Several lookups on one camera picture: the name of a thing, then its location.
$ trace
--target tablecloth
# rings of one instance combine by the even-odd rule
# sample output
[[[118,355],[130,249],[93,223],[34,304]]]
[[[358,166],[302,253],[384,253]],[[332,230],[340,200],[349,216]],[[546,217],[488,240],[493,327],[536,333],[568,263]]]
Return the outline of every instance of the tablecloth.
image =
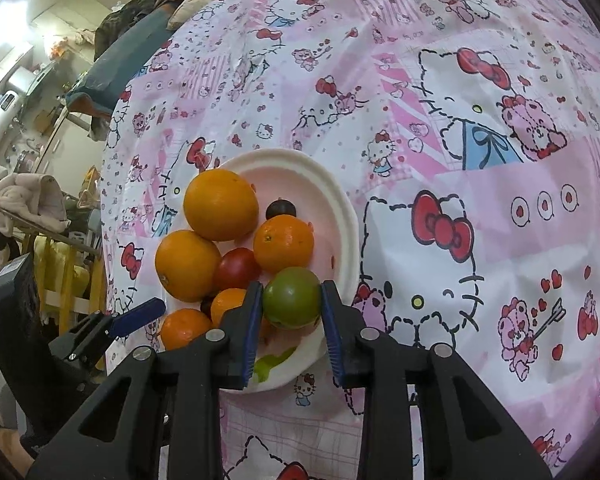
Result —
[[[309,154],[352,201],[366,323],[454,346],[557,472],[600,415],[600,35],[579,2],[212,1],[112,118],[110,311],[164,295],[154,253],[189,181],[269,147]],[[160,350],[158,329],[115,342],[109,370]],[[363,392],[326,359],[221,403],[230,480],[355,478]]]

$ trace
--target screw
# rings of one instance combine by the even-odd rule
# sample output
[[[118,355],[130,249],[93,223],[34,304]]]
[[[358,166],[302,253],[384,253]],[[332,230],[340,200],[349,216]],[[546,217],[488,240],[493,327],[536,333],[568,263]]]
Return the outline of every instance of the screw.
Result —
[[[219,328],[212,328],[205,334],[207,341],[222,341],[224,339],[224,331]]]
[[[149,346],[139,346],[133,352],[133,357],[136,361],[146,361],[154,351]]]
[[[442,357],[446,359],[447,357],[451,357],[454,350],[446,343],[439,343],[433,347],[433,351],[436,353],[438,357]]]
[[[373,341],[374,339],[378,339],[380,337],[380,333],[375,328],[367,326],[360,331],[360,337],[362,339],[366,339],[367,341]]]

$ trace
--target paper plate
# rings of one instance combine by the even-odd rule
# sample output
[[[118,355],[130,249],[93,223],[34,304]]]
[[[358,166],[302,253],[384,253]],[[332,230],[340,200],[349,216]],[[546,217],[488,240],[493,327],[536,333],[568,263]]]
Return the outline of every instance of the paper plate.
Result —
[[[296,206],[298,218],[310,222],[314,231],[314,256],[309,268],[321,281],[334,280],[342,302],[351,304],[360,273],[358,218],[331,173],[301,152],[282,149],[254,150],[221,167],[240,174],[254,188],[260,205],[258,225],[265,221],[267,206],[274,200],[284,198]],[[183,214],[175,219],[172,231],[177,229],[189,229]],[[252,249],[253,235],[237,243],[218,244],[222,254],[240,246]],[[267,274],[260,277],[264,285],[269,279]],[[258,348],[256,371],[249,386],[230,393],[279,388],[295,380],[326,349],[321,320],[315,327],[279,330],[266,346]]]

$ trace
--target green tomato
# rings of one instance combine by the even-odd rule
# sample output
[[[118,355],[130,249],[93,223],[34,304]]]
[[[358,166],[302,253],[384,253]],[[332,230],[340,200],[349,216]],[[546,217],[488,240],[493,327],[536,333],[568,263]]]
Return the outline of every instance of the green tomato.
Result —
[[[320,280],[309,269],[281,270],[264,289],[262,309],[269,322],[294,330],[314,323],[320,316]]]

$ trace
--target orange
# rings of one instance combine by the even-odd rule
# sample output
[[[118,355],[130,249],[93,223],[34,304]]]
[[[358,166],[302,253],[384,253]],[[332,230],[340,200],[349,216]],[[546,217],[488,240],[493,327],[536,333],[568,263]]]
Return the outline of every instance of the orange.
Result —
[[[169,294],[193,303],[213,290],[220,259],[220,251],[213,242],[193,231],[174,231],[162,239],[155,251],[155,271]]]
[[[203,238],[227,242],[258,225],[258,200],[251,185],[233,171],[203,171],[184,195],[184,216]]]
[[[213,303],[211,303],[211,323],[214,328],[220,328],[222,316],[224,316],[224,313],[227,310],[242,306],[246,294],[247,291],[243,288],[228,288],[222,292],[218,292]],[[260,324],[260,338],[267,338],[272,332],[272,324],[262,318],[262,323]]]
[[[227,310],[242,305],[246,293],[243,288],[228,288],[218,293],[211,304],[211,323],[214,328],[220,327],[222,316]]]
[[[167,350],[182,348],[211,330],[209,318],[199,310],[181,308],[169,314],[160,329],[160,339]]]
[[[267,220],[253,237],[253,255],[267,272],[306,267],[314,254],[314,234],[302,220],[278,215]]]

